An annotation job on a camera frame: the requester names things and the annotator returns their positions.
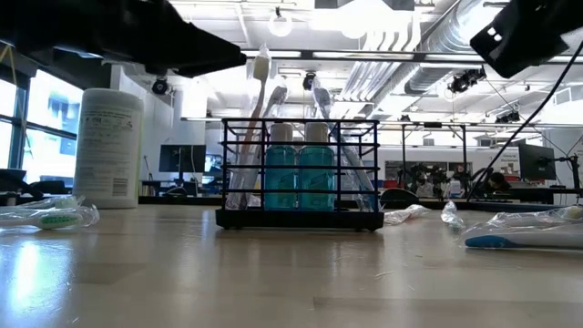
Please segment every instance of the mouthwash bottle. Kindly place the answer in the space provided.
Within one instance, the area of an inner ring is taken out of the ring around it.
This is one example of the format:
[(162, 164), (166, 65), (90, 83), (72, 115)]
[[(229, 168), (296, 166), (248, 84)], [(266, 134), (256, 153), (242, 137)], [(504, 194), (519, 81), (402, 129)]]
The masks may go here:
[[(276, 123), (271, 126), (271, 141), (291, 142), (293, 126)], [(297, 151), (292, 146), (271, 146), (265, 153), (266, 165), (289, 165), (296, 162)], [(295, 169), (266, 169), (265, 189), (295, 190)], [(265, 194), (265, 210), (295, 210), (295, 192), (275, 192)]]
[[(307, 123), (306, 142), (328, 142), (328, 125), (326, 123)], [(328, 146), (306, 146), (300, 150), (299, 165), (333, 166), (334, 152)], [(299, 189), (301, 190), (335, 190), (333, 169), (300, 169)], [(333, 211), (334, 195), (301, 192), (298, 200), (300, 210)]]

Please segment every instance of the white plastic container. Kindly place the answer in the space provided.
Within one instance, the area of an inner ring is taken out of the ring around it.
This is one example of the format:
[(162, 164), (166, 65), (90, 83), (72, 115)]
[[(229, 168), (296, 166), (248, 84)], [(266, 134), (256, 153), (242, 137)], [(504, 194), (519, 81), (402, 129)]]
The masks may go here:
[(139, 141), (144, 104), (111, 89), (83, 93), (74, 195), (99, 209), (138, 206)]

